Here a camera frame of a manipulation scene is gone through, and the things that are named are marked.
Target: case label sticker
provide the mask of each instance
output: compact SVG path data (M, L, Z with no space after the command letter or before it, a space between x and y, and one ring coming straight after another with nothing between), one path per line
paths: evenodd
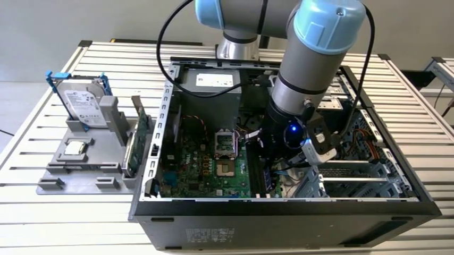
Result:
M197 86L203 87L231 87L234 86L234 75L199 73Z
M186 235L190 243L231 243L234 228L187 228Z
M96 97L88 91L67 90L64 95L80 122L94 128L107 125Z

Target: gray floor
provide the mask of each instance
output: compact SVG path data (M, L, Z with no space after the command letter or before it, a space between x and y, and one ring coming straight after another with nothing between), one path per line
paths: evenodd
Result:
M2 130L16 133L48 87L46 83L36 82L0 82ZM11 138L0 132L0 151L6 148Z

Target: colored wires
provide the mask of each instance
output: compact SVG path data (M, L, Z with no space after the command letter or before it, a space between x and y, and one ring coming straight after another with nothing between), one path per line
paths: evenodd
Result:
M374 144L372 143L370 140L368 140L366 138L368 137L372 137L372 133L365 130L365 129L354 129L354 135L353 135L353 139L352 139L352 146L350 146L350 149L348 150L348 155L350 155L352 151L354 150L354 147L356 147L356 144L357 144L357 133L361 133L362 137L364 137L364 140L365 140L365 144L370 150L370 154L373 156L374 159L380 159L381 156L378 154L378 151L374 147Z
M207 126L206 126L203 119L201 119L197 115L185 115L182 119L187 120L190 118L195 118L201 121L202 126L203 126L203 130L206 132L206 138L207 138L207 141L209 141L209 131L207 131Z

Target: white wall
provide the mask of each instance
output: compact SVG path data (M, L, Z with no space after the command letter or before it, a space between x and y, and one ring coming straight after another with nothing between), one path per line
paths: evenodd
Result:
M432 56L454 57L453 0L364 0L377 20L377 53L404 68L422 68ZM0 81L43 81L60 70L82 39L157 39L181 0L0 0ZM199 25L191 5L177 17L167 40L214 45L221 31ZM352 52L364 53L364 28ZM285 47L279 40L271 47Z
M0 0L0 81L43 81L59 71L80 40L157 39L182 0ZM194 5L175 18L166 40L218 43Z

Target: light blue joint cap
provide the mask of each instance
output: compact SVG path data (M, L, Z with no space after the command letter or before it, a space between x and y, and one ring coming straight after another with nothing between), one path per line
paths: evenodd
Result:
M354 45L365 17L358 0L303 0L294 18L295 34L311 50L337 55Z
M201 24L225 29L221 0L197 0L197 16Z

